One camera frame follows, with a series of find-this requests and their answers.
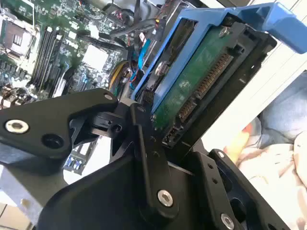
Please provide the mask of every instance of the blue fabric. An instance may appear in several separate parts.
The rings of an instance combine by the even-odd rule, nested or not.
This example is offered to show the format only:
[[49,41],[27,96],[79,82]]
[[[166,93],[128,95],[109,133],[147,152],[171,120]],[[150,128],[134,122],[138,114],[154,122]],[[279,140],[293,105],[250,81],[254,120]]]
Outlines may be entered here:
[[307,72],[295,79],[252,121],[248,146],[290,143],[307,130]]

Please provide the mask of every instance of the motherboard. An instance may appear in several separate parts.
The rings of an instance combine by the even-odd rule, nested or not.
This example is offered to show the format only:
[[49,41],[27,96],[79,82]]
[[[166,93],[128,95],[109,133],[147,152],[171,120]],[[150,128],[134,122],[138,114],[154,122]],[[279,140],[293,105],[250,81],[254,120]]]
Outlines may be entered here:
[[[124,27],[116,11],[78,0],[3,0],[0,15],[1,108],[92,88],[109,87],[126,57],[78,38]],[[120,39],[127,42],[127,36]]]

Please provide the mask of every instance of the black cable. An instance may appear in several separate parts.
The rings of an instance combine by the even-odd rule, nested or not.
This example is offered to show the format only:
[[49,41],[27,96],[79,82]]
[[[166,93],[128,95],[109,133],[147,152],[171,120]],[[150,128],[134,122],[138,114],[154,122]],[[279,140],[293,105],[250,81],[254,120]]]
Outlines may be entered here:
[[134,25],[140,21],[140,4],[141,0],[136,0],[134,7]]
[[137,29],[142,29],[144,27],[147,27],[149,25],[156,25],[156,20],[155,19],[146,19],[144,21],[141,21],[137,24],[134,24],[133,26],[131,27],[128,27],[128,28],[123,28],[123,29],[120,29],[120,30],[116,30],[116,31],[111,31],[110,32],[110,36],[113,38],[113,37],[118,37],[118,36],[122,36],[122,35],[126,35],[126,34],[129,34]]
[[[141,0],[136,0],[135,2],[135,7],[134,7],[134,20],[133,20],[133,25],[136,25],[140,21],[140,4]],[[134,33],[134,50],[136,53],[137,58],[139,57],[140,54],[140,37],[137,32]]]
[[[77,32],[78,35],[84,35],[84,36],[91,36],[91,31],[89,30],[80,30]],[[109,34],[104,34],[104,33],[101,33],[99,32],[99,37],[100,38],[103,38],[105,40],[109,40],[109,41],[115,41],[117,42],[120,46],[126,48],[126,43],[121,40],[120,38],[118,37],[111,37]]]
[[127,50],[125,47],[117,46],[108,42],[99,41],[93,37],[89,37],[87,35],[77,34],[77,37],[83,41],[92,43],[98,47],[111,49],[111,50],[117,50],[117,51],[125,51],[127,53]]
[[128,16],[134,17],[134,12],[130,9],[122,9],[121,11]]
[[151,29],[154,29],[154,28],[155,28],[155,25],[149,25],[149,26],[144,27],[142,29],[136,29],[135,32],[138,32],[138,33],[145,32],[145,31],[148,31],[148,30],[151,30]]

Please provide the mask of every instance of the yellow cable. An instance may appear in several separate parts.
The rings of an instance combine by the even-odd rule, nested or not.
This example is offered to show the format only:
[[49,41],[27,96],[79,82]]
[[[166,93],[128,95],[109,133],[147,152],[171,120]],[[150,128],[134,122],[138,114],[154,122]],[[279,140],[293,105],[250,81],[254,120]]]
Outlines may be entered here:
[[118,77],[119,75],[119,72],[121,71],[121,69],[123,68],[123,66],[127,63],[127,61],[124,61],[122,63],[119,64],[119,66],[117,67],[116,71],[114,72],[113,74],[113,77],[111,79],[111,82],[110,82],[110,87],[109,87],[109,90],[111,89],[114,81],[116,80],[116,78]]

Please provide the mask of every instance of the silver screw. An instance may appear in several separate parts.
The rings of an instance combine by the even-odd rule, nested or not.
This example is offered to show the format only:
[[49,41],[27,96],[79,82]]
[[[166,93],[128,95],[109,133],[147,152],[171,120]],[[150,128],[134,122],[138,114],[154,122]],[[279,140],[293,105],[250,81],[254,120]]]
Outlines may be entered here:
[[219,156],[220,156],[221,158],[224,158],[224,157],[225,157],[225,155],[224,155],[222,152],[220,152],[220,151],[218,151],[218,154],[219,154]]
[[230,230],[235,229],[234,222],[232,221],[232,219],[230,219],[230,217],[226,213],[221,214],[221,220],[228,229]]
[[22,134],[29,130],[29,125],[21,120],[9,120],[5,123],[5,128],[10,133]]
[[113,100],[113,97],[111,97],[109,94],[105,94],[105,98],[107,98],[108,100]]
[[173,205],[173,198],[166,190],[160,190],[158,192],[158,200],[166,207],[171,207]]
[[229,29],[228,27],[223,27],[223,29],[219,33],[219,37],[224,37],[225,35],[229,34]]
[[145,110],[143,107],[141,107],[141,106],[138,106],[137,108],[138,108],[138,110],[140,110],[140,111],[143,112],[143,113],[146,111],[146,110]]

